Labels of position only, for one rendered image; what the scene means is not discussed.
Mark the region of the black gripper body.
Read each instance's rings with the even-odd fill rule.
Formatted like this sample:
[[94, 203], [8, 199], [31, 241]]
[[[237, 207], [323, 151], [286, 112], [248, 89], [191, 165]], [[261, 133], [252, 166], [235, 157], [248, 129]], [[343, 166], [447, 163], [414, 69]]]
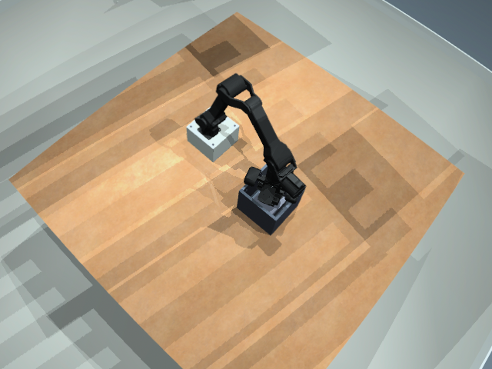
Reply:
[[[280, 182], [273, 182], [273, 181], [270, 181], [267, 177], [267, 174], [266, 176], [262, 175], [262, 177], [259, 176], [259, 174], [261, 173], [261, 170], [258, 169], [258, 168], [255, 168], [255, 167], [250, 167], [249, 170], [248, 170], [248, 173], [246, 174], [245, 178], [244, 178], [244, 183], [246, 185], [249, 185], [251, 187], [254, 187], [254, 184], [256, 181], [258, 181], [258, 187], [259, 188], [262, 188], [262, 185], [263, 183], [266, 181], [269, 185], [272, 185], [272, 186], [277, 186], [280, 188], [280, 193], [281, 195], [284, 195], [285, 194], [285, 190], [279, 185]], [[299, 196], [298, 196], [299, 197]], [[295, 204], [297, 202], [297, 198], [293, 199], [288, 193], [286, 194], [286, 197], [285, 197], [285, 200], [288, 201], [288, 202], [291, 202], [292, 204]]]

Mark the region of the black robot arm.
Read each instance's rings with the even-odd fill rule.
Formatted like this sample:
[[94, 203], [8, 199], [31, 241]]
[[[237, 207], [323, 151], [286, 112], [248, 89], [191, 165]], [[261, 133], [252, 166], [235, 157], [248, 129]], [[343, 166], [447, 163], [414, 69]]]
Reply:
[[[251, 97], [249, 99], [242, 101], [234, 98], [245, 90], [250, 92]], [[298, 168], [296, 160], [288, 146], [279, 140], [262, 107], [262, 100], [254, 93], [252, 84], [242, 75], [233, 74], [218, 84], [216, 92], [218, 95], [211, 107], [195, 118], [199, 127], [197, 131], [210, 140], [221, 130], [218, 125], [227, 118], [224, 113], [226, 107], [241, 109], [248, 115], [264, 146], [263, 161], [268, 167], [268, 179], [273, 182], [280, 182], [279, 185], [293, 199], [297, 198], [307, 186], [294, 174], [294, 170]], [[281, 200], [279, 193], [279, 187], [269, 185], [265, 181], [258, 195], [258, 200], [274, 207]]]

